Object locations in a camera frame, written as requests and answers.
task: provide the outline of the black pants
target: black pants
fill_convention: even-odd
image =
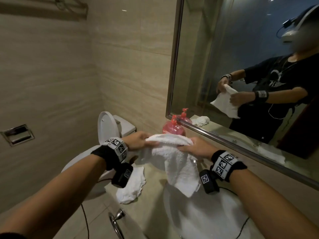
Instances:
[[[283,120],[274,119],[268,113],[267,107],[243,107],[238,110],[240,119],[233,119],[229,126],[236,132],[269,143],[274,137]]]

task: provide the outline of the toilet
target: toilet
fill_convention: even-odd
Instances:
[[[62,172],[69,168],[70,166],[74,165],[76,162],[80,161],[82,158],[91,154],[92,151],[97,149],[100,145],[102,145],[106,140],[111,137],[125,137],[132,133],[136,132],[136,127],[129,123],[128,121],[124,120],[122,117],[112,115],[109,112],[101,112],[98,119],[98,138],[99,138],[99,145],[93,146],[88,150],[80,153],[78,156],[73,158],[68,164],[62,169]],[[133,152],[128,152],[126,159],[123,162],[128,162],[134,156]],[[115,174],[114,170],[105,171],[99,179],[99,181],[103,179],[112,178]],[[89,195],[86,199],[95,198],[102,193],[105,193],[104,186],[110,183],[110,180],[102,181],[97,183],[94,188],[91,190]]]

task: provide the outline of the headset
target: headset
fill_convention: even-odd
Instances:
[[[286,29],[286,28],[290,27],[293,24],[293,28],[291,28],[288,31],[286,31],[281,37],[278,37],[278,38],[282,39],[283,43],[291,43],[294,40],[294,37],[296,36],[296,34],[298,33],[300,27],[302,26],[302,24],[307,19],[307,17],[314,10],[316,10],[318,7],[319,7],[319,5],[311,6],[311,7],[307,8],[305,11],[303,11],[299,16],[291,18],[291,19],[285,21],[283,23],[283,26],[277,31],[276,36],[278,37],[278,32],[282,28]]]

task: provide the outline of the crumpled white towel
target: crumpled white towel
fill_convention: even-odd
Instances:
[[[193,145],[192,140],[181,135],[156,134],[146,141],[158,141],[155,148],[144,148],[139,157],[144,163],[158,164],[164,161],[167,181],[170,185],[179,189],[185,196],[191,197],[200,187],[197,160],[193,155],[181,152],[178,145]]]
[[[117,201],[122,204],[129,204],[139,197],[143,185],[146,184],[144,177],[144,167],[133,168],[133,172],[125,188],[120,188],[116,192]]]
[[[191,120],[192,120],[192,124],[197,125],[197,126],[206,125],[210,121],[209,117],[205,117],[205,116],[197,117],[197,118],[191,119]]]
[[[218,108],[221,112],[225,113],[230,118],[238,117],[238,107],[233,106],[230,102],[230,95],[237,93],[237,91],[225,84],[225,93],[219,93],[216,100],[212,101],[211,104]]]
[[[271,160],[274,160],[280,164],[285,164],[285,157],[282,155],[282,151],[272,145],[261,143],[261,145],[258,146],[257,151],[261,155],[270,158]]]

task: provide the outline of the person's left arm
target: person's left arm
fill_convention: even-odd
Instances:
[[[280,90],[269,92],[269,97],[266,103],[270,104],[284,104],[284,103],[296,103],[297,101],[305,98],[308,92],[305,88],[295,87],[289,90]],[[230,103],[233,106],[241,106],[242,104],[254,101],[256,98],[254,92],[238,92],[232,94],[230,97]]]
[[[145,141],[149,136],[146,132],[136,132],[122,140],[129,150],[137,150],[157,144]],[[18,233],[28,239],[53,238],[97,183],[106,164],[94,154],[81,159],[28,199],[4,223],[0,233]]]

